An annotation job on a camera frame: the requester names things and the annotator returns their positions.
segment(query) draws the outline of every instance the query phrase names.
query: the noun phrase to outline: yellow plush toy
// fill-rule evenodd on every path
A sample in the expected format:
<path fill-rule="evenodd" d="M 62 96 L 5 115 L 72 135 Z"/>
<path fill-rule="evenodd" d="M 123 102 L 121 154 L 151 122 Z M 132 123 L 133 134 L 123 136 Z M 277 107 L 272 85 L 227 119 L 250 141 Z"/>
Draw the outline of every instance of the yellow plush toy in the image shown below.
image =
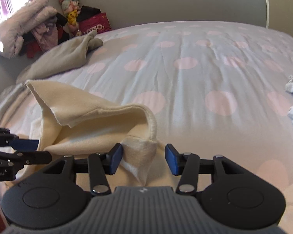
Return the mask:
<path fill-rule="evenodd" d="M 72 11 L 67 15 L 69 24 L 73 26 L 77 24 L 76 18 L 77 18 L 77 10 Z"/>

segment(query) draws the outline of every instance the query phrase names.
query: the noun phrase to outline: pink bag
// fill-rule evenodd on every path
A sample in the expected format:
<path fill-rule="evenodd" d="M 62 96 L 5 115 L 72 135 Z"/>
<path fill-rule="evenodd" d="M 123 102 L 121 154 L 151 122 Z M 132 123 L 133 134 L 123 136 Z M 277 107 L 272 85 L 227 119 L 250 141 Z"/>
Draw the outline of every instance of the pink bag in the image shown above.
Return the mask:
<path fill-rule="evenodd" d="M 93 30 L 97 30 L 98 33 L 103 33 L 111 31 L 112 29 L 107 19 L 106 13 L 100 13 L 80 22 L 79 30 L 82 32 L 82 34 L 87 34 Z"/>

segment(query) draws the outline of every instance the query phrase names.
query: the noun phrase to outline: bed sheet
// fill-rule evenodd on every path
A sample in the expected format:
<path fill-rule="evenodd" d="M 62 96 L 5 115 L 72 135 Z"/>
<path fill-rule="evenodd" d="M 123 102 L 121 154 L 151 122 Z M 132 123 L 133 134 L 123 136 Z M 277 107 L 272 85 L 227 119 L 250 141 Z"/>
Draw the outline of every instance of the bed sheet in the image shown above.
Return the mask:
<path fill-rule="evenodd" d="M 158 139 L 180 152 L 222 154 L 281 190 L 293 183 L 293 38 L 240 23 L 165 22 L 97 36 L 104 46 L 79 69 L 49 78 L 155 114 Z M 8 122 L 30 134 L 33 96 Z M 200 187 L 208 185 L 202 175 Z"/>

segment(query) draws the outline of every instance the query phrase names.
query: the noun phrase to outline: gray plastic housing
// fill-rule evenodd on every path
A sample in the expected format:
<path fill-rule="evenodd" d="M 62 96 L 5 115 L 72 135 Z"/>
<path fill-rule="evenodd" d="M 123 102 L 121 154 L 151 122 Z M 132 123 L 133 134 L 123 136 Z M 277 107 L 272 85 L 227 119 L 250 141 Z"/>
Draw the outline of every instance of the gray plastic housing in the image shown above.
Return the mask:
<path fill-rule="evenodd" d="M 3 234 L 182 233 L 285 234 L 277 225 L 261 230 L 237 230 L 224 226 L 209 217 L 195 197 L 178 195 L 171 187 L 117 187 L 113 194 L 92 198 L 79 217 L 63 226 L 48 230 L 26 230 L 11 225 L 3 232 Z"/>

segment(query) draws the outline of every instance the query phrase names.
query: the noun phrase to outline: polka dot bed sheet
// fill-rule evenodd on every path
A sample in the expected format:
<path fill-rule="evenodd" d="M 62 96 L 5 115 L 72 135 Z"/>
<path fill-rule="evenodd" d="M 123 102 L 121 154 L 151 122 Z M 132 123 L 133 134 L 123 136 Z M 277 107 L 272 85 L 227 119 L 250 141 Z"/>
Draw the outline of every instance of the polka dot bed sheet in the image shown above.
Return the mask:
<path fill-rule="evenodd" d="M 180 152 L 222 154 L 281 190 L 293 184 L 293 38 L 258 26 L 185 21 L 97 36 L 87 64 L 49 78 L 156 116 L 158 139 Z M 40 108 L 29 96 L 9 121 L 29 135 Z M 203 189 L 209 177 L 200 179 Z"/>

